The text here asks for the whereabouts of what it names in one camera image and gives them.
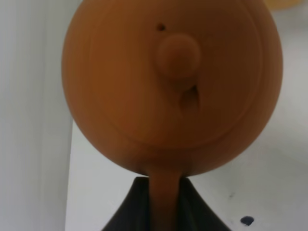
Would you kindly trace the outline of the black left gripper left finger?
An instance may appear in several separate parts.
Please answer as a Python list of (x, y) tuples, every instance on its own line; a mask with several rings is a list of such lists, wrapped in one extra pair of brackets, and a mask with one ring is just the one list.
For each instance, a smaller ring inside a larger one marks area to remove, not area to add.
[(149, 178), (136, 177), (133, 184), (103, 231), (153, 231), (153, 206)]

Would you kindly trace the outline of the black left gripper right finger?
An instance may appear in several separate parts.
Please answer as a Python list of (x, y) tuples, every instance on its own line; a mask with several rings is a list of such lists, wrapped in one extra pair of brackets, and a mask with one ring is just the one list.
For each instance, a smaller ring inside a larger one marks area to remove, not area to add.
[(188, 178), (180, 179), (177, 230), (230, 231), (230, 228), (205, 203)]

